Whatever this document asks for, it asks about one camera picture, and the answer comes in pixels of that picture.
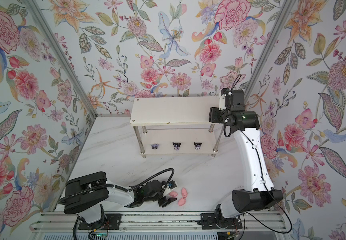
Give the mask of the black purple figurine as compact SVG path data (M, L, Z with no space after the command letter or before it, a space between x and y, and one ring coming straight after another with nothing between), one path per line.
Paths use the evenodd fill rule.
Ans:
M157 150L159 148L159 144L151 144L153 150Z
M194 149L195 150L200 150L202 146L202 142L194 142Z
M180 147L181 147L181 143L173 142L173 149L174 149L175 151L179 151L179 150L180 150Z

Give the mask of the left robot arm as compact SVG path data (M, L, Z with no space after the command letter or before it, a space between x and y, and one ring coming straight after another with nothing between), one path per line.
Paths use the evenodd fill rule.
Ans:
M177 187L173 175L174 169L168 168L135 186L122 187L109 181L105 172L96 172L69 180L58 204L64 206L66 215L76 214L88 226L103 225L108 221L104 201L125 208L137 208L145 202L157 202L164 208L176 201L175 197L167 197Z

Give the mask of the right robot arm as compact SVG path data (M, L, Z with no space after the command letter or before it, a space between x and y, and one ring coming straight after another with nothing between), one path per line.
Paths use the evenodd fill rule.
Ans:
M231 219L249 211L267 210L283 199L269 177L261 145L258 115L246 111L242 90L222 89L219 107L211 107L209 121L230 128L224 135L234 137L244 170L244 188L233 190L231 196L216 207L220 220Z

